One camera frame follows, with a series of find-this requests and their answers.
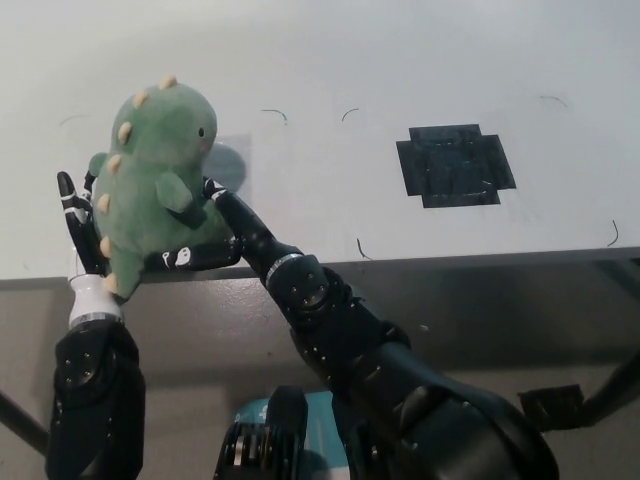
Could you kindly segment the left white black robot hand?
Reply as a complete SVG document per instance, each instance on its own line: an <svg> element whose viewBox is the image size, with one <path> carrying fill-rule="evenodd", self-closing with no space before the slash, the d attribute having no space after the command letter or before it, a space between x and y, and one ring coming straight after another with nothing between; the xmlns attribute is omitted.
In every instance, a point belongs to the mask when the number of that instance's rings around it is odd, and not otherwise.
<svg viewBox="0 0 640 480"><path fill-rule="evenodd" d="M91 192L79 192L65 172L57 174L64 218L72 242L68 284L74 294L69 329L96 320L122 321L122 312L105 283L106 260L93 223Z"/></svg>

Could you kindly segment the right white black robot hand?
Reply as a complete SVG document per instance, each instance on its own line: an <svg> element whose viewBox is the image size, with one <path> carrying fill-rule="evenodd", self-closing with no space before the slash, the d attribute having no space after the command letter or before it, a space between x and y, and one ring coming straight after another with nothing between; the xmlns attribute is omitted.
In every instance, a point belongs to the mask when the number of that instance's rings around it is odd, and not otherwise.
<svg viewBox="0 0 640 480"><path fill-rule="evenodd" d="M230 267L245 260L266 282L282 264L302 255L298 248L278 241L251 207L217 181L205 177L203 193L220 209L230 225L232 237L154 253L145 260L147 273L200 272Z"/></svg>

